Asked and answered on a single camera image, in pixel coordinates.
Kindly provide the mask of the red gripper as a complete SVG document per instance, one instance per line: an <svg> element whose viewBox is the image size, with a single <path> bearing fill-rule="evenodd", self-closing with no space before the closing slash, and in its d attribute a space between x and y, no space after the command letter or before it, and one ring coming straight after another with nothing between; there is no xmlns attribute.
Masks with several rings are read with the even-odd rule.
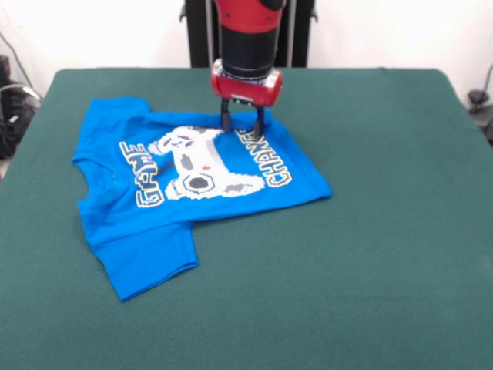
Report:
<svg viewBox="0 0 493 370"><path fill-rule="evenodd" d="M210 81L213 91L222 98L220 119L223 131L231 131L230 100L256 106L257 118L253 126L253 136L262 137L264 133L265 108L272 107L278 100L283 86L283 73L273 70L262 79L238 79L228 75L223 68L222 59L212 64Z"/></svg>

